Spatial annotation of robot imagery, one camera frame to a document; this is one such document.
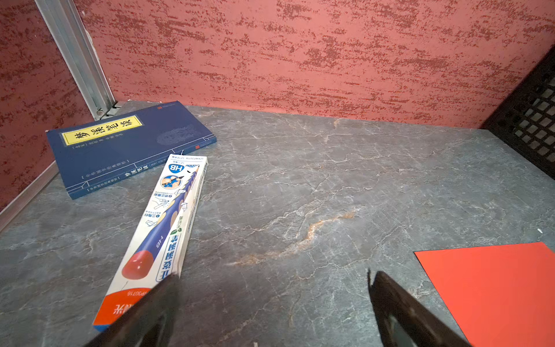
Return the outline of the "dark blue book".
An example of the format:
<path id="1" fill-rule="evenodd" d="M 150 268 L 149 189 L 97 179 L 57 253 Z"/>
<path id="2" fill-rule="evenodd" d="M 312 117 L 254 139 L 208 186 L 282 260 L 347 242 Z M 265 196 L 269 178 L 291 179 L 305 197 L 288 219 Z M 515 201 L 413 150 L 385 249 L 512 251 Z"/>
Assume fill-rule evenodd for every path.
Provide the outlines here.
<path id="1" fill-rule="evenodd" d="M 46 134 L 74 200 L 217 140 L 179 101 Z"/>

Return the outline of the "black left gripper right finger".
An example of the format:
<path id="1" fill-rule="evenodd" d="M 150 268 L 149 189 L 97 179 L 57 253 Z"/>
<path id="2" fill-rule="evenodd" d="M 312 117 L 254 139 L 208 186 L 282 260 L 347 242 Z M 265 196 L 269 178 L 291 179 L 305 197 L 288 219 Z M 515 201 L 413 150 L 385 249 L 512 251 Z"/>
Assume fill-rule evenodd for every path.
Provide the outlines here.
<path id="1" fill-rule="evenodd" d="M 367 284 L 383 346 L 469 346 L 387 273 L 367 271 Z"/>

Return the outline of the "left aluminium corner post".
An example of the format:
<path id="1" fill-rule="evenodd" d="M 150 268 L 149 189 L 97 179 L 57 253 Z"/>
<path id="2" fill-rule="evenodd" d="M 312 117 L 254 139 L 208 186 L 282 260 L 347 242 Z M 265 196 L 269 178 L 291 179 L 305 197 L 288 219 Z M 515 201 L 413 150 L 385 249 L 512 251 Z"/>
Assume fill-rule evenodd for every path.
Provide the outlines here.
<path id="1" fill-rule="evenodd" d="M 72 0 L 36 0 L 36 5 L 95 120 L 116 105 L 92 38 Z"/>

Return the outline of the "black mesh file organizer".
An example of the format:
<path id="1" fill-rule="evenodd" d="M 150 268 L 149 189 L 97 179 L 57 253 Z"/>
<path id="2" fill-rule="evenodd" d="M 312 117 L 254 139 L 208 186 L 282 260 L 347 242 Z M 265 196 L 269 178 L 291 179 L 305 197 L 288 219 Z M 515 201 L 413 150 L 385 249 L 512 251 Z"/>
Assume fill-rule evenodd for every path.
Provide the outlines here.
<path id="1" fill-rule="evenodd" d="M 554 48 L 481 128 L 554 177 Z"/>

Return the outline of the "white pencil box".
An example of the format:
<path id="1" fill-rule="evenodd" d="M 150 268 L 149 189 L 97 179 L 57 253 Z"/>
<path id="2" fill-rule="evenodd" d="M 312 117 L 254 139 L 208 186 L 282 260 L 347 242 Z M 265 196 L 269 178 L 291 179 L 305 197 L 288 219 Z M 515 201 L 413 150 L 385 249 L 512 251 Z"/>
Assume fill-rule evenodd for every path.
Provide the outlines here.
<path id="1" fill-rule="evenodd" d="M 181 274 L 207 168 L 205 156 L 169 156 L 95 317 L 97 331 Z"/>

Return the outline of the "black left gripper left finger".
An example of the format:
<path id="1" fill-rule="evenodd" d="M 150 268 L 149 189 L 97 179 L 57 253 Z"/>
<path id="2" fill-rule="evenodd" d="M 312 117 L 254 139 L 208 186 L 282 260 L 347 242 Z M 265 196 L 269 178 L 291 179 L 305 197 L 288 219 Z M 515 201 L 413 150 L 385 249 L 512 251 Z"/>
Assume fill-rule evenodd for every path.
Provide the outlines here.
<path id="1" fill-rule="evenodd" d="M 179 309 L 179 276 L 170 275 L 87 346 L 167 346 Z"/>

